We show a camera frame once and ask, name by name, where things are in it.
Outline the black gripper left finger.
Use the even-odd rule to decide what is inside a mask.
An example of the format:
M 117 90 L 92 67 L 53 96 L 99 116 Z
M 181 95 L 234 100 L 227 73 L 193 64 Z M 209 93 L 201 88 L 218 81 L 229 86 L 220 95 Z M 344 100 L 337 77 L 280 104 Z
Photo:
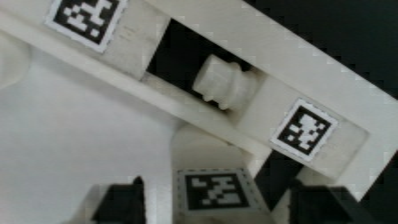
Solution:
M 112 184 L 90 220 L 94 224 L 145 224 L 144 180 Z

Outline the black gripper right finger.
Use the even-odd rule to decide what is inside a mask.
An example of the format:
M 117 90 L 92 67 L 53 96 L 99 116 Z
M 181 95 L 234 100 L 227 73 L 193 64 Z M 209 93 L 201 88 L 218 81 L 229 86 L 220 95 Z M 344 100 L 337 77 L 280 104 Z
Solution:
M 341 186 L 289 185 L 289 224 L 380 224 Z

